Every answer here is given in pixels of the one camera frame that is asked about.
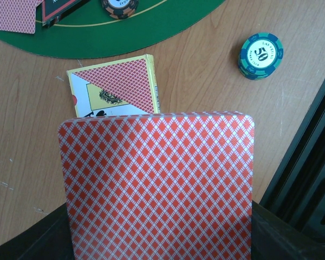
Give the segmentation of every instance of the barcode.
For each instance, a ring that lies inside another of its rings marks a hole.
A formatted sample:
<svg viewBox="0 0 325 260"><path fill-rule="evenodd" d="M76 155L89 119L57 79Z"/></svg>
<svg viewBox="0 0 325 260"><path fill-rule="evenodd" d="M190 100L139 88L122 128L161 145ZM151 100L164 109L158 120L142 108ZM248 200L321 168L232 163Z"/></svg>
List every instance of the barcode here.
<svg viewBox="0 0 325 260"><path fill-rule="evenodd" d="M155 98L157 100L158 113L160 113L160 101L159 101L158 86L154 86L154 90L155 90Z"/></svg>

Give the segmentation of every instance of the green poker chip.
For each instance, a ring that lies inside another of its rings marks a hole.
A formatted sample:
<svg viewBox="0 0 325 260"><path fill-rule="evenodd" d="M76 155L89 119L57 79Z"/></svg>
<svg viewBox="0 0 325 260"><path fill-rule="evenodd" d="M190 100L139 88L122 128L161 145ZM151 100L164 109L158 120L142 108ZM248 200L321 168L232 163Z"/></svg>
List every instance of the green poker chip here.
<svg viewBox="0 0 325 260"><path fill-rule="evenodd" d="M249 37L239 53L238 65L248 78L265 78L281 64L284 49L277 36L260 32Z"/></svg>

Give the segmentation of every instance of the wood grain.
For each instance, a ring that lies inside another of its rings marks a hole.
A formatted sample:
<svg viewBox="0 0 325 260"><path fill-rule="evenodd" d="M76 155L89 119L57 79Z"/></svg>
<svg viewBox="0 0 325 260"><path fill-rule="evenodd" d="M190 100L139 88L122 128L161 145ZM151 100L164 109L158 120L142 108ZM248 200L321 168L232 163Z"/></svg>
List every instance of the wood grain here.
<svg viewBox="0 0 325 260"><path fill-rule="evenodd" d="M269 78L241 76L252 34L284 45ZM260 201L325 77L325 0L226 1L149 48L96 60L36 56L0 41L0 245L64 203L57 127L75 111L66 70L153 54L163 112L241 111L254 118L253 198Z"/></svg>

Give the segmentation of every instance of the red dot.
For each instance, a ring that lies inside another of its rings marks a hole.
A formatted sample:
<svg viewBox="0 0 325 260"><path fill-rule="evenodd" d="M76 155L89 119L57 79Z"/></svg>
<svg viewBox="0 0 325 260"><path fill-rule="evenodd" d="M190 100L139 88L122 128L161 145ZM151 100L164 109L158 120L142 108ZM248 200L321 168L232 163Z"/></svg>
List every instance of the red dot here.
<svg viewBox="0 0 325 260"><path fill-rule="evenodd" d="M72 95L72 99L74 100L74 106L76 106L76 104L77 104L77 98L74 95Z"/></svg>

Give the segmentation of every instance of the yellow line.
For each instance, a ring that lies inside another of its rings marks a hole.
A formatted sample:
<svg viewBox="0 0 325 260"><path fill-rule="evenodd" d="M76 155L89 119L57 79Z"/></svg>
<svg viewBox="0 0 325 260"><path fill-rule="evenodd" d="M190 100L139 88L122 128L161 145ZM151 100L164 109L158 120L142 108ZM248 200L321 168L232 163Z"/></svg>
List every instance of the yellow line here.
<svg viewBox="0 0 325 260"><path fill-rule="evenodd" d="M143 10L143 11L140 11L132 16L130 16L129 18L132 18L132 17L135 17L137 15L141 15L143 14L144 12L147 12L149 10L152 10L153 8L155 7L158 7L159 5L163 4L167 2L167 0L162 0L161 2ZM113 21L110 21L110 22L105 22L105 23L94 23L94 24L80 24L80 25L67 25L67 24L54 24L53 26L59 26L59 27L94 27L94 26L101 26L101 25L106 25L106 24L110 24L110 23L117 23L117 22L120 22L120 21L123 21L123 20L113 20Z"/></svg>

